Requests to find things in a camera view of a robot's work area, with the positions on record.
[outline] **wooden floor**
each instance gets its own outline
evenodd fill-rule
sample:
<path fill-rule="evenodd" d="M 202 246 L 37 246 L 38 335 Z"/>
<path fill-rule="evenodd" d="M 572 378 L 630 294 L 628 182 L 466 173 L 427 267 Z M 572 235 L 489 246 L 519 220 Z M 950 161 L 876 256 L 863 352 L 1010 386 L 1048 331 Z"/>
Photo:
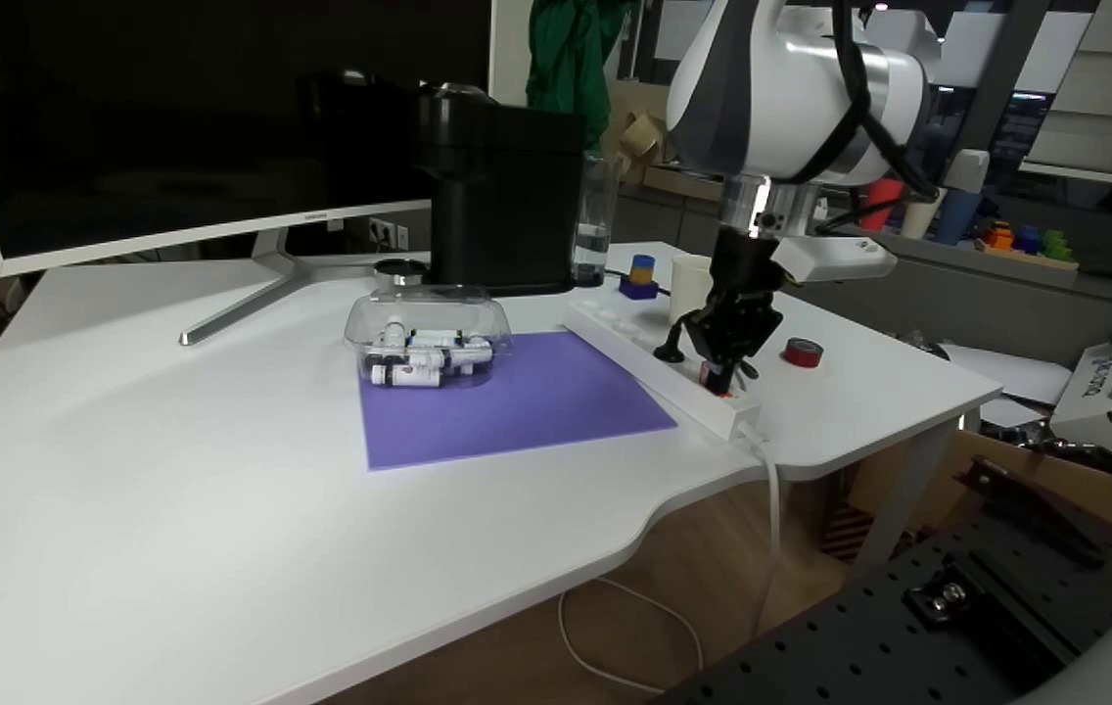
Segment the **wooden floor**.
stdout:
<path fill-rule="evenodd" d="M 842 589 L 847 566 L 822 558 L 812 542 L 817 511 L 817 485 L 800 485 L 787 499 L 782 558 L 758 628 L 782 622 Z M 676 606 L 702 630 L 710 658 L 719 658 L 749 644 L 753 610 L 758 604 L 765 551 L 767 495 L 765 485 L 744 485 L 655 524 L 638 558 L 612 571 L 612 581 Z M 676 685 L 697 669 L 693 645 L 673 618 L 663 618 L 647 604 L 602 585 L 586 585 L 566 596 L 566 630 L 582 658 L 638 681 Z M 329 705 L 410 700 L 630 705 L 651 698 L 582 674 L 560 645 L 557 604 L 540 604 L 446 649 L 329 698 Z"/>

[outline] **wall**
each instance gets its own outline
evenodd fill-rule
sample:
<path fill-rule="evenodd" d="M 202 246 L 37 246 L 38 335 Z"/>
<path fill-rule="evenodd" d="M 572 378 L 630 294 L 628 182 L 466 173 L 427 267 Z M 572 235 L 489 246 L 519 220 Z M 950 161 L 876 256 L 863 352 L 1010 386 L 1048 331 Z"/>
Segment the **wall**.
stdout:
<path fill-rule="evenodd" d="M 523 107 L 531 0 L 493 0 L 489 10 L 489 93 Z"/>

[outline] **purple paper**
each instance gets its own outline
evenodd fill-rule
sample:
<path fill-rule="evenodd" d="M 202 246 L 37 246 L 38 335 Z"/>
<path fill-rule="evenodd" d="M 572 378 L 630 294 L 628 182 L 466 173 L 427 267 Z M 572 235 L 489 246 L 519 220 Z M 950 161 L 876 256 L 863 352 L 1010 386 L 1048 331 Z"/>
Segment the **purple paper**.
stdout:
<path fill-rule="evenodd" d="M 361 386 L 367 465 L 414 465 L 673 426 L 673 418 L 572 335 L 508 337 L 485 386 Z"/>

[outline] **black monitor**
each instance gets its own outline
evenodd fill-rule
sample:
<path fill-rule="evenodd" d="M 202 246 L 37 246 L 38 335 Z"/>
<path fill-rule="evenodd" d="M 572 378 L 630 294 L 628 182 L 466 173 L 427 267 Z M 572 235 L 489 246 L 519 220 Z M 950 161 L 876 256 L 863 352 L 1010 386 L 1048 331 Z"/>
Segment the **black monitor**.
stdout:
<path fill-rule="evenodd" d="M 361 182 L 397 124 L 351 104 L 485 87 L 489 25 L 489 0 L 0 0 L 0 276 L 422 196 Z"/>

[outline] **desk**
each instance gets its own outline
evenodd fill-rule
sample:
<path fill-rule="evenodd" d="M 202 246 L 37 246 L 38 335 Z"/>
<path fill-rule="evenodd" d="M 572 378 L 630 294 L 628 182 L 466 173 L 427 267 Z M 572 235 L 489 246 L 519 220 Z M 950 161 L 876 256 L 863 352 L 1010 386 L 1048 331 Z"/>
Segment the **desk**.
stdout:
<path fill-rule="evenodd" d="M 313 700 L 621 566 L 647 524 L 765 480 L 697 423 L 367 474 L 345 314 L 316 284 L 175 337 L 261 284 L 251 263 L 53 271 L 0 341 L 0 705 Z M 553 331 L 572 297 L 508 297 Z M 817 371 L 758 358 L 790 480 L 928 431 L 996 388 L 778 297 Z"/>

